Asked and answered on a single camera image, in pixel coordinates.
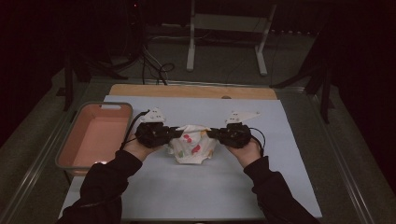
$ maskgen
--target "hand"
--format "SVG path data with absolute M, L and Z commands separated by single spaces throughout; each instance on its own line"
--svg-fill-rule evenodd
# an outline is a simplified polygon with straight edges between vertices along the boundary
M 137 139 L 127 143 L 124 147 L 124 150 L 131 153 L 132 155 L 134 155 L 135 157 L 137 157 L 140 161 L 144 161 L 146 159 L 146 157 L 160 149 L 161 147 L 154 147 L 154 148 L 149 148 L 149 147 L 145 147 L 142 144 L 140 144 Z
M 227 149 L 235 155 L 239 163 L 243 168 L 247 167 L 252 162 L 258 160 L 260 155 L 260 145 L 254 139 L 250 141 L 242 148 L 227 147 Z

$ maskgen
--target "floor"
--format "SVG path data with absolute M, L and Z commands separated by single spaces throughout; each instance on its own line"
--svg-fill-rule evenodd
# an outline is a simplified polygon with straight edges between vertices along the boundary
M 155 58 L 157 62 L 152 60 L 153 63 L 174 65 L 172 71 L 163 73 L 167 84 L 268 87 L 298 73 L 315 38 L 271 33 L 263 55 L 269 72 L 266 77 L 259 74 L 253 50 L 255 38 L 231 43 L 229 39 L 226 43 L 222 40 L 198 39 L 193 72 L 186 71 L 186 37 L 175 38 L 166 32 L 156 36 L 148 42 L 146 55 Z M 70 126 L 73 109 L 80 102 L 102 101 L 114 83 L 142 83 L 142 68 L 143 61 L 138 60 L 120 69 L 118 72 L 128 77 L 123 81 L 92 70 L 91 83 L 76 83 L 75 103 L 69 112 L 63 111 L 64 98 L 56 95 L 64 85 L 64 71 L 53 78 L 53 88 L 0 150 L 1 223 L 45 224 L 57 219 L 68 183 L 56 166 L 55 157 L 62 143 L 59 136 L 64 136 Z M 154 69 L 146 69 L 147 83 L 155 84 L 157 76 Z M 323 213 L 320 221 L 326 224 L 396 223 L 395 195 L 379 172 L 336 87 L 332 87 L 331 92 L 330 124 L 325 124 L 318 116 L 316 96 L 302 92 L 306 81 L 276 90 L 276 94 L 288 114 L 317 194 Z

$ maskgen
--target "dark background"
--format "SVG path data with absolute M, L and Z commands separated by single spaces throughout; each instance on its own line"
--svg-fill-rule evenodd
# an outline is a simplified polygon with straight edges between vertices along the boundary
M 121 55 L 128 29 L 122 1 L 11 1 L 0 3 L 0 146 L 41 97 L 51 77 L 64 67 L 66 40 L 84 46 L 97 59 Z M 197 1 L 196 11 L 261 15 L 262 7 L 241 1 Z M 396 190 L 396 6 L 394 1 L 277 1 L 276 33 L 317 35 L 314 57 L 332 65 L 332 84 L 357 123 L 379 167 Z M 186 0 L 148 0 L 143 14 L 149 25 L 190 21 Z

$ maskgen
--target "orange tray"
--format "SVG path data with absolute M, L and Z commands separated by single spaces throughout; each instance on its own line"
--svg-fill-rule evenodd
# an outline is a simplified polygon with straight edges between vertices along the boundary
M 56 164 L 71 175 L 85 175 L 95 163 L 113 160 L 132 114 L 127 103 L 83 105 L 58 152 Z

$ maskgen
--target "metal frame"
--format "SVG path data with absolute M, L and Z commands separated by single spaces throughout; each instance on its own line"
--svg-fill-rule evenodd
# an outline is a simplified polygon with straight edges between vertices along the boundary
M 187 56 L 187 71 L 192 72 L 195 60 L 195 29 L 223 30 L 223 31 L 242 31 L 252 33 L 262 33 L 262 41 L 255 47 L 257 64 L 260 75 L 267 76 L 262 50 L 270 32 L 272 20 L 276 11 L 276 5 L 271 6 L 267 18 L 255 17 L 235 17 L 224 15 L 207 15 L 195 13 L 195 0 L 191 0 L 191 25 L 190 25 L 190 45 Z

